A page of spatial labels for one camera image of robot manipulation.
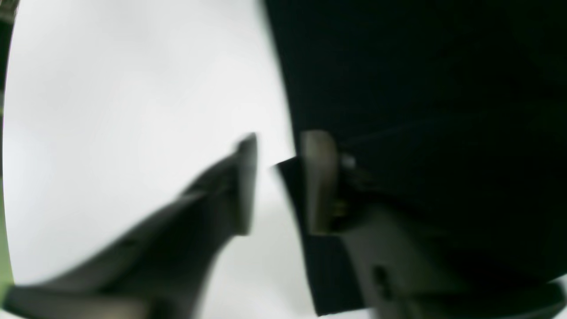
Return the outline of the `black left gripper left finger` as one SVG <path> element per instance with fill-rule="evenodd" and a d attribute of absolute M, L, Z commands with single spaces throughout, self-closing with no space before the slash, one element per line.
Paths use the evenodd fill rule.
<path fill-rule="evenodd" d="M 11 286 L 2 310 L 24 319 L 190 319 L 218 254 L 249 234 L 257 137 L 206 169 L 172 202 L 71 270 Z"/>

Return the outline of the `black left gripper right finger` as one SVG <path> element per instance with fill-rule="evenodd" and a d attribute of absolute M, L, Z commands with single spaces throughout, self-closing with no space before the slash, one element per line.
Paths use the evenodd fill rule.
<path fill-rule="evenodd" d="M 446 234 L 419 224 L 340 153 L 326 131 L 300 138 L 307 228 L 346 247 L 367 305 L 380 319 L 553 319 L 566 307 L 557 281 L 476 280 L 434 246 Z"/>

